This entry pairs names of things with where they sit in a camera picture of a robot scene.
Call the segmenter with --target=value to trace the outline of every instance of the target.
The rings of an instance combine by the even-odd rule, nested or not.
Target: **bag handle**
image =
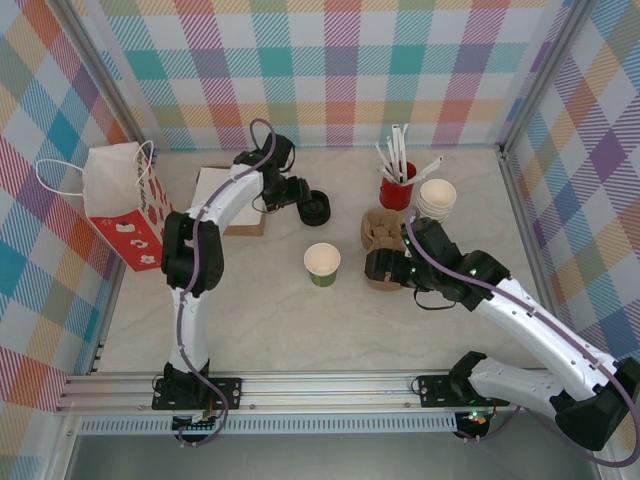
[[[136,150],[135,155],[133,156],[133,160],[135,161],[136,158],[138,158],[138,154],[140,153],[140,151],[144,148],[144,146],[150,143],[151,144],[151,149],[149,150],[149,161],[147,162],[147,168],[144,169],[144,171],[142,172],[142,174],[138,177],[138,179],[136,180],[136,183],[134,183],[134,185],[138,185],[140,184],[140,180],[142,180],[142,177],[144,177],[146,175],[146,173],[149,171],[149,168],[151,168],[151,159],[153,158],[153,151],[155,150],[154,144],[153,144],[153,140],[147,140],[146,142],[144,142],[142,145],[140,145],[138,147],[138,150]]]
[[[50,192],[57,193],[59,195],[68,195],[70,197],[81,197],[82,196],[82,193],[61,192],[60,190],[56,190],[55,188],[51,188],[50,186],[46,185],[42,181],[42,178],[40,178],[40,172],[38,170],[38,165],[40,165],[42,162],[58,163],[60,165],[65,165],[67,167],[75,168],[79,172],[82,172],[82,169],[80,167],[78,167],[77,165],[74,165],[73,163],[63,162],[62,160],[56,160],[55,158],[41,158],[40,160],[36,160],[36,163],[33,166],[33,168],[36,171],[36,180],[38,180],[38,183],[40,185],[42,185],[42,187],[45,190],[49,190]]]

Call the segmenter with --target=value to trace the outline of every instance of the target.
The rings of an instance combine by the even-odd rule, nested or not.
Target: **stacked paper cup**
[[[423,217],[442,223],[456,202],[456,189],[446,180],[435,178],[422,184],[416,206]]]

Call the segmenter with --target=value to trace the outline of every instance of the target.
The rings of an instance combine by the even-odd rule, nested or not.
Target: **green paper cup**
[[[318,287],[331,285],[340,266],[340,252],[329,243],[316,243],[304,253],[304,266],[311,281]]]

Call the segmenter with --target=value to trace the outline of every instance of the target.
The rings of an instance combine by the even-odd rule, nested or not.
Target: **white table surface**
[[[228,165],[236,152],[162,153],[156,171],[179,210],[188,208],[200,166]],[[444,227],[463,253],[485,250],[537,297],[495,154],[490,149],[413,149],[418,170],[438,155],[458,200]],[[298,151],[292,174],[331,201],[328,223],[302,224],[295,206],[267,218],[263,237],[223,237],[225,272],[213,291],[208,325],[212,371],[396,370],[450,368],[469,350],[515,366],[539,363],[489,320],[462,306],[425,312],[412,291],[378,292],[363,274],[364,212],[378,207],[373,149]],[[342,264],[333,286],[314,286],[302,263],[317,242],[334,244]],[[442,305],[438,293],[421,302]],[[99,370],[160,372],[174,335],[169,287],[158,270],[125,273]]]

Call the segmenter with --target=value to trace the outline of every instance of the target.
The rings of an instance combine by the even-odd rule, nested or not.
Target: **red paper bag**
[[[173,210],[138,143],[92,148],[82,172],[87,218],[136,272],[158,268]]]

